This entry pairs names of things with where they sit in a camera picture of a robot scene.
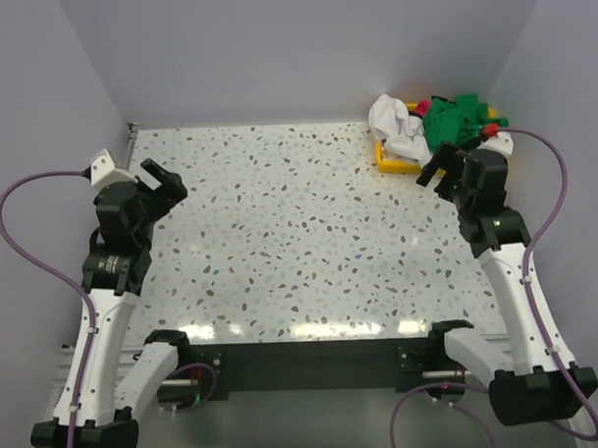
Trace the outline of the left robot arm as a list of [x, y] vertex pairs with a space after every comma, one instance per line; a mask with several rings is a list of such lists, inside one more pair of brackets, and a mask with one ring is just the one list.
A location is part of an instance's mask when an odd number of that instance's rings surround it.
[[98, 220], [82, 267], [82, 321], [65, 388], [49, 421], [36, 424], [35, 448], [136, 448], [140, 419], [166, 377], [190, 359], [182, 331], [154, 331], [123, 379], [125, 334], [151, 264], [154, 225], [188, 191], [180, 175], [150, 158], [141, 168], [158, 183], [106, 166], [90, 167]]

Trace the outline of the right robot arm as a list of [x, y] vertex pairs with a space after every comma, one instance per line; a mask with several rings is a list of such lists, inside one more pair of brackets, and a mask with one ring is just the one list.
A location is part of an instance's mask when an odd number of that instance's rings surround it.
[[460, 233], [493, 289], [509, 334], [505, 355], [465, 322], [436, 323], [448, 358], [470, 370], [488, 391], [505, 426], [568, 420], [598, 388], [596, 373], [581, 367], [559, 332], [540, 287], [531, 241], [520, 213], [506, 205], [509, 166], [490, 149], [441, 145], [417, 182], [444, 175], [435, 193], [457, 210]]

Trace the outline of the white t shirt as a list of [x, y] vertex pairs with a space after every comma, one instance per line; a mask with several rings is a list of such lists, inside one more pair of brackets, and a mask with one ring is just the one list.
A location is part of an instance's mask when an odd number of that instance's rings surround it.
[[380, 95], [369, 109], [368, 124], [373, 136], [381, 143], [385, 161], [403, 161], [420, 168], [430, 161], [431, 152], [422, 119], [411, 115], [399, 98]]

